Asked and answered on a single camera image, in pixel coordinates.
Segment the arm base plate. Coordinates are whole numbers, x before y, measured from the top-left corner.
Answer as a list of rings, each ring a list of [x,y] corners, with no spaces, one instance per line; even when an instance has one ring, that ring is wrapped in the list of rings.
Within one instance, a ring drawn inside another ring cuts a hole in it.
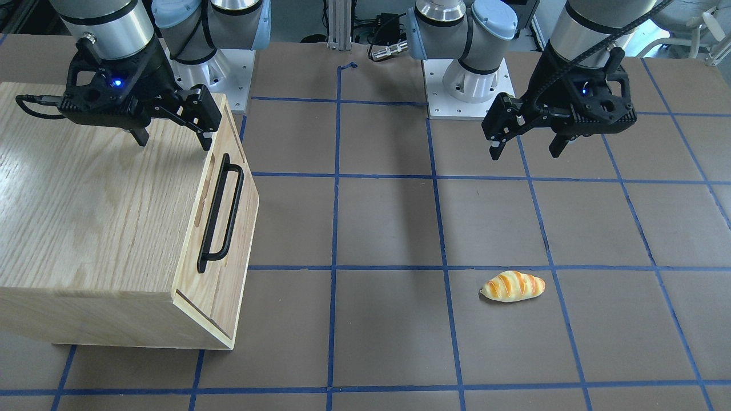
[[[515,95],[505,59],[488,75],[447,59],[423,61],[423,73],[430,119],[483,120],[498,94]]]
[[[178,85],[190,89],[206,85],[211,93],[225,94],[233,114],[245,114],[254,72],[255,50],[218,50],[208,62],[186,65],[171,61]]]

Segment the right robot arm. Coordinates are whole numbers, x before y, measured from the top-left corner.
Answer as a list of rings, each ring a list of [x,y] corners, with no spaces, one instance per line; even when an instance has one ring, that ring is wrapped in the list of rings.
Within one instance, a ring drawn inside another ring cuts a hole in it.
[[[269,1],[52,1],[75,37],[62,96],[38,104],[58,110],[53,119],[115,127],[148,142],[152,119],[193,130],[204,150],[222,115],[212,87],[226,75],[178,79],[172,64],[204,67],[223,49],[261,50],[271,41]]]

